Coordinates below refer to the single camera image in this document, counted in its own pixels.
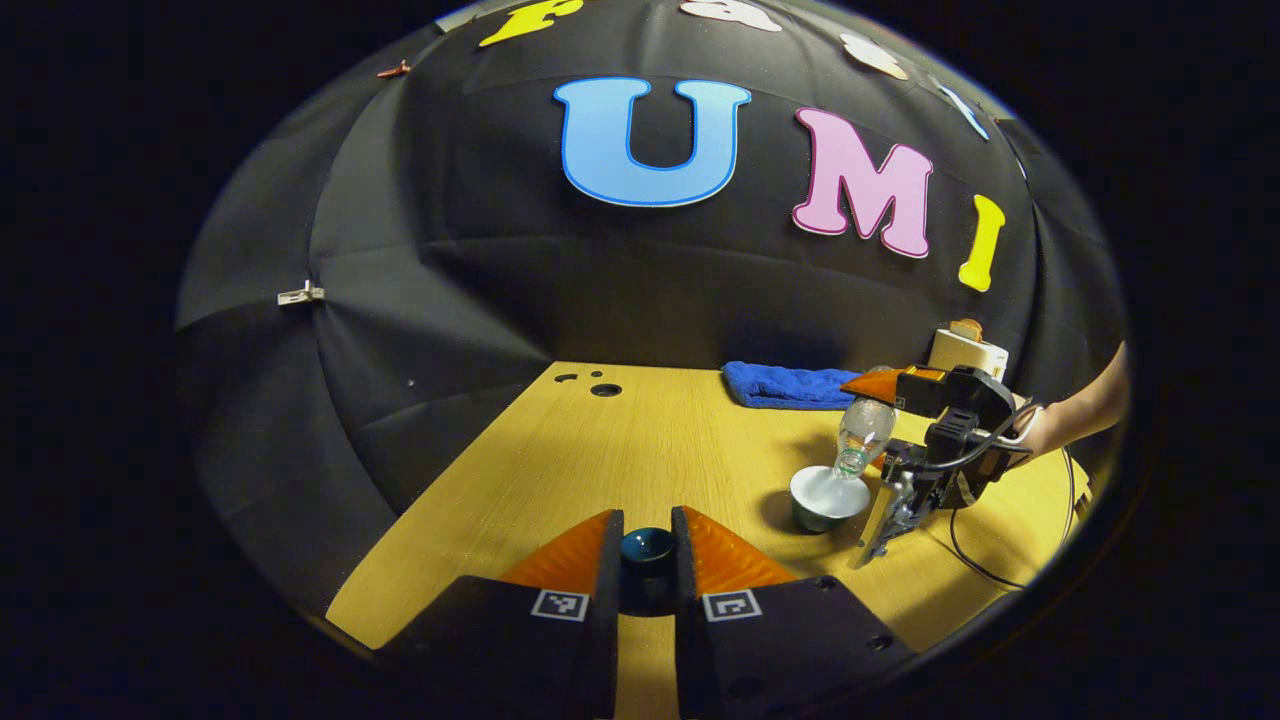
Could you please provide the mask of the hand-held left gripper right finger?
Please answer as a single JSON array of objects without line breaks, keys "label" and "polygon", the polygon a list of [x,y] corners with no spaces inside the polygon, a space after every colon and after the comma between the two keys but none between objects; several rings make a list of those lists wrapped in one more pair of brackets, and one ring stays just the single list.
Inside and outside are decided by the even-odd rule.
[{"label": "hand-held left gripper right finger", "polygon": [[797,577],[687,505],[671,530],[681,717],[817,719],[915,659],[837,577]]}]

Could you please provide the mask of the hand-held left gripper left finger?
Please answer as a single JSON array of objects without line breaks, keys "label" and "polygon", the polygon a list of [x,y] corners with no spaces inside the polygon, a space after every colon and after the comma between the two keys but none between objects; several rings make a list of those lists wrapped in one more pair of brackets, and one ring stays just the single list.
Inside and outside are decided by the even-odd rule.
[{"label": "hand-held left gripper left finger", "polygon": [[456,578],[378,657],[430,719],[612,719],[623,527],[605,510],[497,578]]}]

